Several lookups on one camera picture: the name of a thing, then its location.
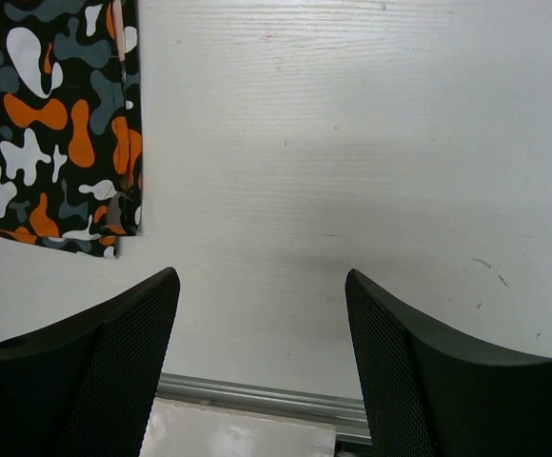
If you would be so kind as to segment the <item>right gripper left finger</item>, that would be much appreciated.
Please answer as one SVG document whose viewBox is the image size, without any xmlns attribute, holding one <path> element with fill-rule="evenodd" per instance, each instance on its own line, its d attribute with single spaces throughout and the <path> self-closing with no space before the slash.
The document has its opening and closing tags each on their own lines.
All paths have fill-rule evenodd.
<svg viewBox="0 0 552 457">
<path fill-rule="evenodd" d="M 180 294 L 164 268 L 0 343 L 0 456 L 137 456 Z"/>
</svg>

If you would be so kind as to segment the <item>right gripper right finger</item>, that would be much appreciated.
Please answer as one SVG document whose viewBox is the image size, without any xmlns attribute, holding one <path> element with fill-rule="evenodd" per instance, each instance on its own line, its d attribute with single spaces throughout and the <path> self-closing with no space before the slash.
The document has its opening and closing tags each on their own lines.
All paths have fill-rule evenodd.
<svg viewBox="0 0 552 457">
<path fill-rule="evenodd" d="M 345 299 L 377 455 L 552 456 L 552 358 L 459 331 L 355 269 Z"/>
</svg>

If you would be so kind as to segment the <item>orange camouflage shorts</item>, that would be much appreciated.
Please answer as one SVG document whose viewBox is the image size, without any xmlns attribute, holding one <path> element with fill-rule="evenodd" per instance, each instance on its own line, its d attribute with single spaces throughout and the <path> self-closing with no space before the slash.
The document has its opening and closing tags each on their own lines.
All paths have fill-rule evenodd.
<svg viewBox="0 0 552 457">
<path fill-rule="evenodd" d="M 0 1 L 0 237 L 113 258 L 140 230 L 134 1 Z"/>
</svg>

